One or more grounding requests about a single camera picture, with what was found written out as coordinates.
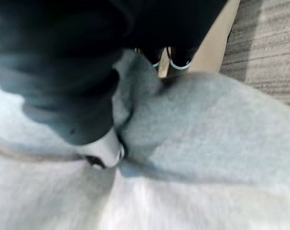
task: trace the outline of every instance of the gray fabric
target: gray fabric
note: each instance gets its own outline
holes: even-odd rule
[[[117,169],[76,159],[0,92],[0,230],[290,230],[289,107],[217,74],[162,88],[133,53],[118,68]]]
[[[241,0],[221,73],[290,105],[290,0]]]

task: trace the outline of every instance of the carpet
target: carpet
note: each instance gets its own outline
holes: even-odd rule
[[[290,0],[241,0],[221,73],[290,105]]]

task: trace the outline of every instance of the dark green sweatshirt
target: dark green sweatshirt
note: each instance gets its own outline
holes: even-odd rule
[[[112,127],[125,47],[198,47],[226,0],[0,0],[0,87],[67,142]]]

